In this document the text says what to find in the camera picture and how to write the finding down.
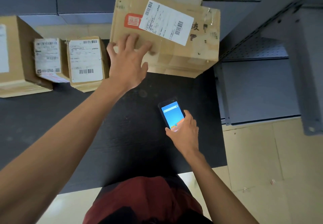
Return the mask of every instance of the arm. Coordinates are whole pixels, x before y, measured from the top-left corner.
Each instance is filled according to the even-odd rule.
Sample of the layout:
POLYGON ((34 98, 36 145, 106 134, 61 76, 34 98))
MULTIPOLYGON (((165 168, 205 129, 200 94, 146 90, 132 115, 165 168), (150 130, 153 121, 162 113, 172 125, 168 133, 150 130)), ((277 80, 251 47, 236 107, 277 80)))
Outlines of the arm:
POLYGON ((213 223, 258 224, 199 152, 199 128, 192 115, 187 110, 184 112, 186 116, 181 128, 176 132, 166 128, 166 134, 191 166, 213 223))
POLYGON ((151 43, 134 51, 137 34, 109 43, 110 78, 0 171, 0 223, 35 223, 70 179, 103 119, 125 92, 146 77, 141 62, 151 43))

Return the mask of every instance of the smartphone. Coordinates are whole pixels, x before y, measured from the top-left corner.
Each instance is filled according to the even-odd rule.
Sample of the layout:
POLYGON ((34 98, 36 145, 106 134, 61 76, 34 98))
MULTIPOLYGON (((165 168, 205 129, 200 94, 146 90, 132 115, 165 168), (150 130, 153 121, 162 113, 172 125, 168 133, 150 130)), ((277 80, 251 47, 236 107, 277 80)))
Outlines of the smartphone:
POLYGON ((176 97, 158 104, 159 110, 168 128, 177 131, 184 121, 185 114, 176 97))

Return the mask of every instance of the black phone case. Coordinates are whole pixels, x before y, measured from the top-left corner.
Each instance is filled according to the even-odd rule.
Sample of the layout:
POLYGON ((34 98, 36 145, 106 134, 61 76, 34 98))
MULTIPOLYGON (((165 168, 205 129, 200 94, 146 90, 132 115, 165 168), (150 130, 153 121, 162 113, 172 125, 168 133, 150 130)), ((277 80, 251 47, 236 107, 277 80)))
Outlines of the black phone case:
POLYGON ((166 118, 165 118, 165 116, 164 116, 164 113, 163 113, 163 111, 162 111, 162 107, 167 106, 167 105, 169 105, 169 104, 171 104, 171 103, 173 103, 173 102, 177 102, 177 103, 178 103, 178 106, 179 106, 179 108, 180 108, 180 110, 181 110, 181 112, 182 112, 182 114, 183 114, 183 116, 184 116, 184 118, 185 118, 185 113, 184 113, 183 109, 181 108, 181 106, 180 106, 180 102, 178 101, 177 97, 173 97, 173 98, 171 98, 171 99, 168 99, 168 100, 166 100, 166 101, 160 102, 160 103, 158 104, 159 111, 160 111, 160 113, 161 113, 161 115, 162 115, 162 117, 163 117, 163 119, 164 119, 164 122, 165 122, 166 126, 167 126, 169 129, 170 129, 170 127, 169 127, 169 125, 168 125, 168 123, 167 123, 167 120, 166 120, 166 118))

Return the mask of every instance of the left hand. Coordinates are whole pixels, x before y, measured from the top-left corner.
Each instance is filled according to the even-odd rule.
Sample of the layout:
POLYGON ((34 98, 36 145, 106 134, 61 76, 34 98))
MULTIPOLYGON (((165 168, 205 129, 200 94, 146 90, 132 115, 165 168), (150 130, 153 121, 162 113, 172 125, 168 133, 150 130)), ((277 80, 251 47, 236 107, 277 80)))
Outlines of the left hand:
POLYGON ((107 52, 111 59, 109 78, 123 85, 126 91, 137 87, 146 77, 148 71, 148 63, 145 62, 142 66, 141 63, 152 43, 146 41, 138 51, 135 51, 135 43, 138 38, 139 35, 136 33, 125 34, 117 44, 110 42, 107 46, 107 52), (118 54, 113 49, 115 45, 119 48, 118 54))

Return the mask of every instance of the red logo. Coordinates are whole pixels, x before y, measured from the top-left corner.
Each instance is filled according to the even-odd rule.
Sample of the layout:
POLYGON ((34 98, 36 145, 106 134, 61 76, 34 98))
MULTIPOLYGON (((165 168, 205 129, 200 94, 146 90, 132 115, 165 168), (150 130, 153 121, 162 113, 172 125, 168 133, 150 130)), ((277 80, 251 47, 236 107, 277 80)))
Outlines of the red logo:
POLYGON ((142 19, 142 15, 128 13, 124 18, 124 26, 126 28, 131 28, 131 29, 140 29, 139 24, 141 22, 141 19, 142 19))

